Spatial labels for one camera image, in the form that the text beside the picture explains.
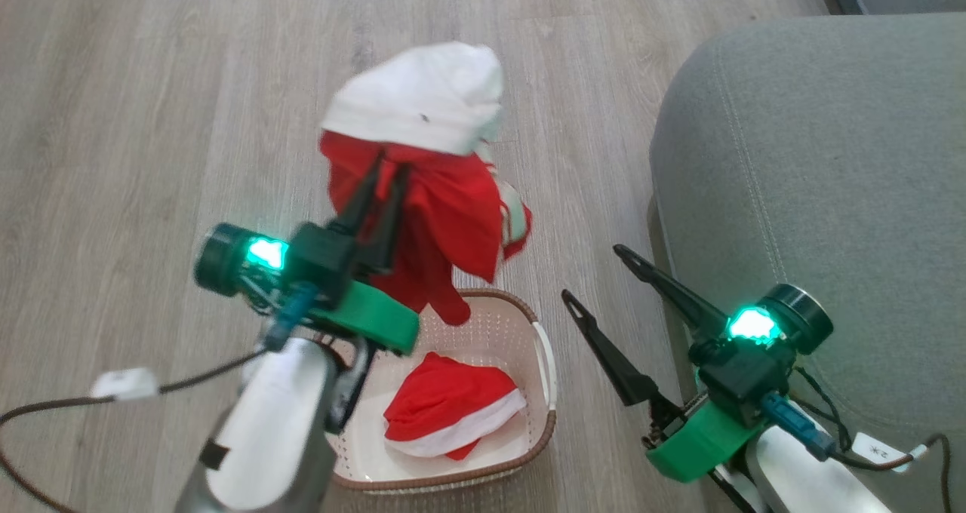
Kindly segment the cream perforated basket brown rim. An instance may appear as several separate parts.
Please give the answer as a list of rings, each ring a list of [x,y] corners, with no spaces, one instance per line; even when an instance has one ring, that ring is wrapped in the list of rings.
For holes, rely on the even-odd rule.
[[[502,290],[468,289],[462,296],[472,310],[465,324],[447,325],[427,308],[411,356],[376,356],[351,420],[341,435],[329,437],[336,452],[336,485],[404,496],[487,484],[521,471],[551,441],[558,418],[558,373],[539,318],[525,301]],[[383,411],[428,352],[503,369],[527,401],[520,414],[483,438],[466,460],[414,458],[390,450],[383,438]]]

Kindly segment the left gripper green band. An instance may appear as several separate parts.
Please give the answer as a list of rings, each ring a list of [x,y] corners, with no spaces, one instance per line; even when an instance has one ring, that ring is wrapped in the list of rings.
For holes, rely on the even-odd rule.
[[[336,218],[327,228],[305,222],[283,241],[226,222],[215,225],[195,262],[196,284],[228,299],[243,296],[268,317],[261,342],[271,352],[306,327],[411,354],[420,317],[362,279],[392,272],[404,215],[411,166],[397,168],[382,203],[385,154],[376,151],[362,175],[332,163]],[[358,239],[368,239],[362,254]]]

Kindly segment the red Santa hat white trim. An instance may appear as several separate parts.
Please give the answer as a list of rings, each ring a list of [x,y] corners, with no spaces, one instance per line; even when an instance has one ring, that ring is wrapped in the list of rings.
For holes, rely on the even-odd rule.
[[[408,456],[462,461],[526,406],[500,368],[429,352],[384,410],[384,440]]]

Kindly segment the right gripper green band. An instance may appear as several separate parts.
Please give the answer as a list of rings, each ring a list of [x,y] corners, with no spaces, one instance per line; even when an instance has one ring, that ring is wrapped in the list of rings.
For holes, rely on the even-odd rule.
[[[727,316],[628,246],[615,244],[613,251],[639,281],[676,307],[698,336],[689,359],[706,399],[648,451],[659,473],[693,482],[731,460],[766,425],[792,420],[774,403],[788,400],[797,358],[812,354],[834,331],[813,296],[800,287],[777,284],[757,303]],[[560,297],[623,405],[655,398],[654,379],[635,368],[600,330],[597,318],[569,290]]]

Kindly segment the red and white Santa garment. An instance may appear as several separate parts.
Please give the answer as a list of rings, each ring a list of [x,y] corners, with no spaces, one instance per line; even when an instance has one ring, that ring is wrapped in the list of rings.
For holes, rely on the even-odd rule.
[[[413,47],[353,76],[321,122],[328,195],[340,213],[383,156],[377,200],[408,167],[408,187],[389,275],[373,283],[415,312],[448,325],[472,310],[455,269],[487,282],[527,244],[532,214],[498,177],[491,152],[503,107],[503,67],[492,49],[458,41]]]

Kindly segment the grey fabric sofa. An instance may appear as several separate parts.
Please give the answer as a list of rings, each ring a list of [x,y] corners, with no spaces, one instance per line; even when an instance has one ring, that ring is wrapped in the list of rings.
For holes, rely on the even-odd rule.
[[[852,431],[951,441],[966,513],[966,12],[752,23],[704,42],[650,145],[673,275],[725,312],[787,283]]]

